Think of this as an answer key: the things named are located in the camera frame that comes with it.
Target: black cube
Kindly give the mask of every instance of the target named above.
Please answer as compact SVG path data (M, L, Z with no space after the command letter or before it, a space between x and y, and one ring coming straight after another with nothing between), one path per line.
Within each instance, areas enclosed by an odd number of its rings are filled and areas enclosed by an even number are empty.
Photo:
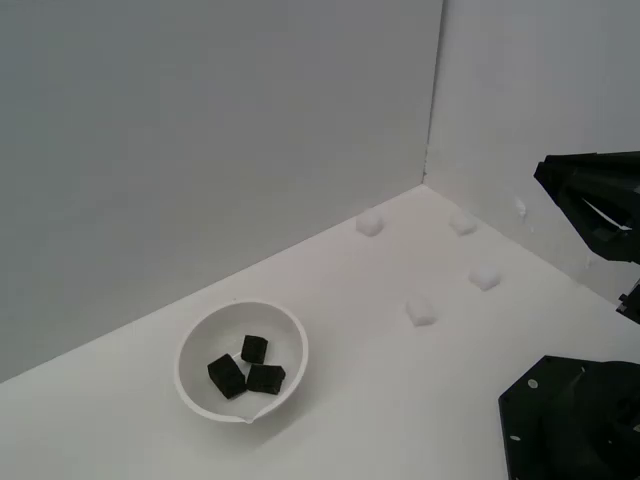
M240 357L245 362L263 364L264 357L267 354L268 343L269 342L262 337L245 335Z
M244 375L228 353L211 362L207 366L207 370L209 378L227 399L237 397L247 391Z
M280 366L251 365L251 370L247 377L247 390L277 395L280 393L280 387L282 387L282 381L285 376L286 373Z

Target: white wall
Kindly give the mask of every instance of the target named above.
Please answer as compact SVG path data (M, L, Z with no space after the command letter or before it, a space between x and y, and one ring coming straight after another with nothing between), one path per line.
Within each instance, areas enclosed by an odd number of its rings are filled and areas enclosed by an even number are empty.
M448 0L443 15L426 183L616 300L640 268L586 268L532 175L547 154L640 150L640 2Z
M422 179L441 0L0 0L0 380Z

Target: bowl rim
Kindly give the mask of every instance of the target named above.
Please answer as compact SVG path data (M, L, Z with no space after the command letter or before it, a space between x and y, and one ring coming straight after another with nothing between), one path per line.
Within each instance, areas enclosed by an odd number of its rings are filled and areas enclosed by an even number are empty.
M189 337L191 336L193 331L198 327L198 325L200 325L207 318L211 317L212 315L214 315L215 313L219 312L220 310L222 310L224 308L231 307L233 305L242 304L242 303L259 303L259 304L268 305L270 307L273 307L273 308L276 308L276 309L280 310L287 317L289 317L289 319L294 323L294 325L298 329L298 333L300 334L300 339L302 340L302 359L301 359L301 362L300 362L300 368L298 369L298 373L296 374L295 378L293 379L293 382L291 382L289 387L284 392L281 392L280 395L278 395L276 397L276 399L272 403L270 403L269 405L264 407L262 410L260 410L253 418L243 418L243 417L237 417L237 416L234 416L234 415L221 415L219 413L210 412L209 410L206 410L206 409L202 408L200 405L196 404L193 400L191 400L191 397L189 397L189 395L185 391L184 387L182 386L182 380L180 379L180 357L182 355L182 350L184 349L184 346L187 343L187 340L189 339ZM298 320L298 317L296 317L293 313L291 313L291 311L289 309L287 309L287 308L285 308L285 307L283 307L283 306L281 306L281 305L279 305L277 303L274 303L274 302L271 302L271 301L267 301L267 300L261 300L261 299L258 299L258 298L242 298L242 299L233 300L231 302L227 302L227 303L224 303L224 304L218 306L213 311L211 311L211 313L209 313L209 314L205 315L203 318L199 319L197 322L195 322L188 329L188 331L184 335L182 341L180 342L180 345L178 347L178 352L177 352L177 354L175 356L174 366L173 366L173 383L174 383L174 385L176 387L176 390L178 391L178 395L180 396L182 401L191 410L193 410L198 415L201 415L201 416L203 416L205 418L208 418L209 420L215 420L217 422L224 422L224 423L253 423L258 418L264 417L268 413L270 413L273 410L275 410L276 408L278 408L280 405L282 405L282 403L287 398L289 398L291 396L291 394L298 387L298 384L300 383L300 380L302 380L302 375L304 375L304 372L307 369L308 360L309 360L309 340L307 339L307 332L305 331L304 327L302 326L302 323L300 323L300 320Z

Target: white foam cube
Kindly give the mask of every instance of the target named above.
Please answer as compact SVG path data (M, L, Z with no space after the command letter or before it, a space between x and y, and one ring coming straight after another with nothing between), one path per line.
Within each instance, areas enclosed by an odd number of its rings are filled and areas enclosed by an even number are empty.
M365 210L356 218L356 230L367 237L375 237L383 228L382 215L373 209Z
M424 295L412 295L407 299L405 311L414 326L431 325L438 319L436 312Z
M458 236L469 235L478 228L476 221L462 210L451 214L449 218L449 226Z
M469 272L469 281L483 292L498 285L501 279L498 269L490 265L476 267Z

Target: white bowl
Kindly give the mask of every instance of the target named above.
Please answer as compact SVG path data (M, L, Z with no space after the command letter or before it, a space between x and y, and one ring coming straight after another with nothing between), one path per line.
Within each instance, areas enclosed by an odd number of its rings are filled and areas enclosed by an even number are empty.
M225 353L248 373L250 365L240 358L245 335L268 340L264 363L281 365L286 372L280 394L245 392L227 400L209 378L207 365ZM261 300L233 302L189 330L176 357L174 383L180 398L199 415L218 422L252 423L291 396L308 358L307 334L291 312Z

